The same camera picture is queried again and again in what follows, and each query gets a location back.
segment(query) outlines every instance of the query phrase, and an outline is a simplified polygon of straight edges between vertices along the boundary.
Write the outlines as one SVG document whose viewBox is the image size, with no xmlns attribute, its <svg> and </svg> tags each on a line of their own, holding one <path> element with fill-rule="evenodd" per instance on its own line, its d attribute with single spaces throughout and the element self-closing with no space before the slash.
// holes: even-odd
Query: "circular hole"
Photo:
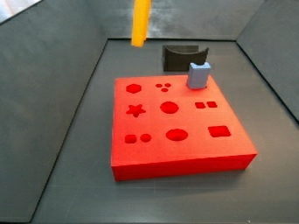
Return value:
<svg viewBox="0 0 299 224">
<path fill-rule="evenodd" d="M 172 140 L 175 142 L 179 142 L 179 141 L 184 140 L 188 137 L 188 133 L 183 129 L 171 129 L 171 130 L 167 131 L 166 137 L 170 140 Z"/>
<path fill-rule="evenodd" d="M 148 143 L 151 140 L 152 140 L 152 137 L 148 135 L 148 134 L 143 134 L 140 136 L 140 140 L 144 142 L 144 143 Z"/>
<path fill-rule="evenodd" d="M 126 143 L 134 144 L 136 142 L 136 135 L 126 135 Z"/>
<path fill-rule="evenodd" d="M 160 109 L 166 114 L 174 114 L 179 110 L 179 106 L 172 101 L 167 101 L 162 104 Z"/>
</svg>

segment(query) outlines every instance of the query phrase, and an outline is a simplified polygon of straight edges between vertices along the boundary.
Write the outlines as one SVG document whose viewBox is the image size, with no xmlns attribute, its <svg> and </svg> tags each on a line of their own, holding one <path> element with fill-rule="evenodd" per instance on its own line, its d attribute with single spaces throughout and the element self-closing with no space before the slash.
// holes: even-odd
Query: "dark gray panel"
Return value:
<svg viewBox="0 0 299 224">
<path fill-rule="evenodd" d="M 0 221 L 28 221 L 107 39 L 80 0 L 43 1 L 0 33 Z"/>
<path fill-rule="evenodd" d="M 299 2 L 266 1 L 238 43 L 299 120 Z"/>
<path fill-rule="evenodd" d="M 259 155 L 246 171 L 116 183 L 110 168 L 114 82 L 163 72 L 163 45 L 210 48 L 212 75 Z M 34 223 L 299 222 L 299 129 L 232 42 L 108 41 Z"/>
<path fill-rule="evenodd" d="M 134 0 L 88 0 L 111 38 L 130 38 Z M 154 0 L 148 38 L 235 40 L 265 0 Z"/>
</svg>

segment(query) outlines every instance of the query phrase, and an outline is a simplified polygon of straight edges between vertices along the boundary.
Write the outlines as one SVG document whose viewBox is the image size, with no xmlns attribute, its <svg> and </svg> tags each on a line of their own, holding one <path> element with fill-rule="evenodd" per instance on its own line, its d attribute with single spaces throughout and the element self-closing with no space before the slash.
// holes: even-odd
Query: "gray wall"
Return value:
<svg viewBox="0 0 299 224">
<path fill-rule="evenodd" d="M 0 26 L 0 221 L 30 221 L 107 38 L 82 0 Z"/>
<path fill-rule="evenodd" d="M 111 38 L 130 38 L 134 0 L 88 0 Z M 235 40 L 265 0 L 154 0 L 148 38 Z"/>
<path fill-rule="evenodd" d="M 267 0 L 238 43 L 299 120 L 299 1 Z"/>
</svg>

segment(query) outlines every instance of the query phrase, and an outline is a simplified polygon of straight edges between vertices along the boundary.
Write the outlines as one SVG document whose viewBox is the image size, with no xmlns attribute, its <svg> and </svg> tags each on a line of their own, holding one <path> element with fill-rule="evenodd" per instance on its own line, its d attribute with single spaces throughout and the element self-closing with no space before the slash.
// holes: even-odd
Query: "star-shaped hole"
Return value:
<svg viewBox="0 0 299 224">
<path fill-rule="evenodd" d="M 140 114 L 143 114 L 146 111 L 142 109 L 143 104 L 139 104 L 136 106 L 128 105 L 130 110 L 126 112 L 128 115 L 134 115 L 134 117 L 139 117 Z"/>
</svg>

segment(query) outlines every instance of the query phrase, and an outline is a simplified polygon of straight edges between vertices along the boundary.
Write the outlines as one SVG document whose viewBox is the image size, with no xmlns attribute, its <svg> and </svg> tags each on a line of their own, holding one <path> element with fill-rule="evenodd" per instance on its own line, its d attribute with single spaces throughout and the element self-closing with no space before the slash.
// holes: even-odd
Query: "red shape sorter box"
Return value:
<svg viewBox="0 0 299 224">
<path fill-rule="evenodd" d="M 210 76 L 116 79 L 111 166 L 115 180 L 242 170 L 258 151 Z"/>
</svg>

